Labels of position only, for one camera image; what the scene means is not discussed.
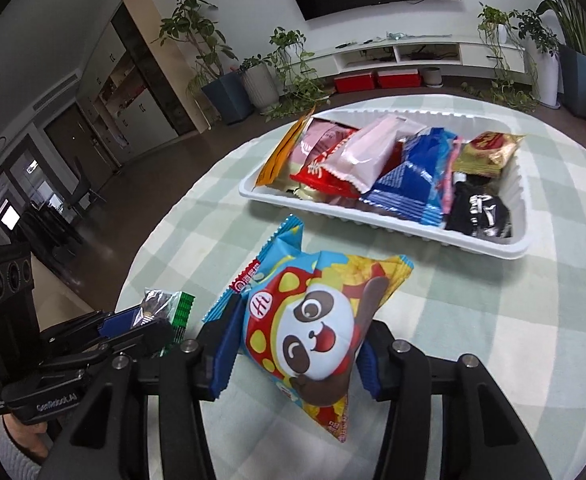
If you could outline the left hand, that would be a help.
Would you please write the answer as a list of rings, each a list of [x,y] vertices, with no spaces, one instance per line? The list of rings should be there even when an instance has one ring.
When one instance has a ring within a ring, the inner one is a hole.
[[[24,425],[13,414],[3,415],[2,419],[8,435],[29,456],[37,460],[45,460],[48,457],[49,449],[42,440],[42,436],[48,430],[46,422]]]

